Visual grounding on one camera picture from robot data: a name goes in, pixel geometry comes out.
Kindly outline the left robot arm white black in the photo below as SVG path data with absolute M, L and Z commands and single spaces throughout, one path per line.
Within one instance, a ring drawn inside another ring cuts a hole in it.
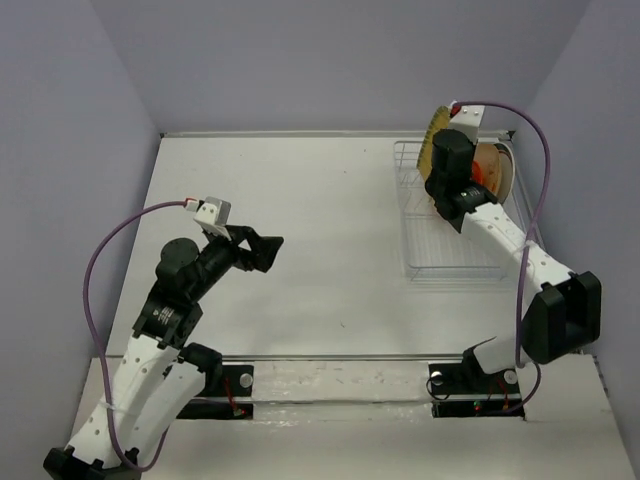
M 105 392 L 84 425 L 43 467 L 54 479 L 138 479 L 157 461 L 166 432 L 197 395 L 215 392 L 223 374 L 219 352 L 188 338 L 201 319 L 200 300 L 232 268 L 267 272 L 284 240 L 247 226 L 164 245 L 156 281 L 133 325 Z

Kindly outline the white plate green red rim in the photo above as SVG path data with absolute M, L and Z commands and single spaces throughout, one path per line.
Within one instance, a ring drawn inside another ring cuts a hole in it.
M 501 172 L 502 172 L 500 199 L 502 203 L 505 203 L 513 190 L 515 174 L 516 174 L 516 165 L 514 161 L 514 154 L 511 147 L 508 144 L 504 144 L 504 143 L 501 143 L 500 146 L 501 146 Z

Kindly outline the green yellow woven-pattern plate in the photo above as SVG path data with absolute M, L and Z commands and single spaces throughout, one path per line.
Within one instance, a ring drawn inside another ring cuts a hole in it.
M 417 170 L 423 181 L 427 180 L 432 169 L 433 138 L 437 132 L 448 128 L 450 118 L 451 110 L 448 106 L 438 107 L 431 117 L 416 163 Z

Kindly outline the round yellow plate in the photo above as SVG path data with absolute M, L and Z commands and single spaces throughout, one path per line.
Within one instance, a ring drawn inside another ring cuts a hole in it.
M 432 203 L 433 203 L 433 207 L 434 207 L 435 211 L 437 212 L 437 214 L 441 218 L 443 218 L 444 217 L 444 214 L 443 214 L 443 212 L 444 212 L 444 210 L 443 210 L 443 207 L 444 207 L 443 199 L 442 198 L 433 197 L 432 198 Z

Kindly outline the orange round plate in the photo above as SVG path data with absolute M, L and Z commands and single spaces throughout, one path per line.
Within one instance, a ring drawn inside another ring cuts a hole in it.
M 484 187 L 487 187 L 490 177 L 486 166 L 477 162 L 472 162 L 472 180 Z

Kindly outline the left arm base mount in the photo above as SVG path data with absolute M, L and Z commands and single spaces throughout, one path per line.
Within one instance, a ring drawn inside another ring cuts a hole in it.
M 221 373 L 207 378 L 204 389 L 177 415 L 178 420 L 251 420 L 254 366 L 227 364 Z

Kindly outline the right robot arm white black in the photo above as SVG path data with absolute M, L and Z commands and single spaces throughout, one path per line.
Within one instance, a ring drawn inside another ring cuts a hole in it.
M 497 373 L 546 365 L 594 343 L 601 333 L 602 284 L 527 237 L 498 198 L 474 180 L 475 153 L 464 133 L 440 129 L 423 142 L 420 171 L 439 216 L 517 283 L 514 330 L 467 348 L 454 375 L 468 390 L 482 392 Z

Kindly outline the beige painted plate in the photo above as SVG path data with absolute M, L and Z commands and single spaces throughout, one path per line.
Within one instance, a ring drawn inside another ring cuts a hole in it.
M 479 143 L 475 148 L 473 161 L 486 166 L 490 180 L 485 188 L 498 199 L 499 203 L 502 203 L 500 199 L 502 183 L 501 149 L 495 144 Z

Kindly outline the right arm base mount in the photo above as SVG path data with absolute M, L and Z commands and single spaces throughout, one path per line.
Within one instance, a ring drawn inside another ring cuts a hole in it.
M 459 360 L 431 363 L 425 387 L 436 418 L 525 416 L 511 336 L 472 345 Z

